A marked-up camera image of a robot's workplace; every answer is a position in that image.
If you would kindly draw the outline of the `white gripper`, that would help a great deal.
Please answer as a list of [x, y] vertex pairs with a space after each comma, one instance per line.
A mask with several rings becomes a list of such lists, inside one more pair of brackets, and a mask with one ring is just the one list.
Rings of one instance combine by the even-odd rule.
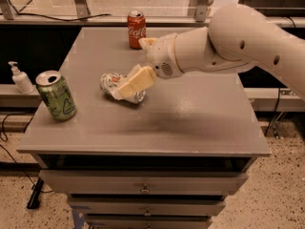
[[159, 38], [143, 37], [138, 40], [141, 48], [147, 52], [150, 66], [137, 64], [132, 68], [125, 80], [118, 86], [114, 94], [116, 100], [122, 100], [137, 92], [142, 92], [155, 83], [156, 76], [162, 79], [180, 77], [184, 73], [179, 68], [174, 54], [174, 41], [176, 33]]

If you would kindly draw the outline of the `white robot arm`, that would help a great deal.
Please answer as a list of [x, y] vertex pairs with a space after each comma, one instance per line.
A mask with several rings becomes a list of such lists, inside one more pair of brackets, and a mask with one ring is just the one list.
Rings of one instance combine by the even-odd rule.
[[146, 66], [129, 72], [112, 96], [126, 99], [154, 84], [155, 79], [188, 72], [241, 73], [258, 67], [305, 99], [305, 40], [240, 4], [219, 9], [207, 27], [141, 38]]

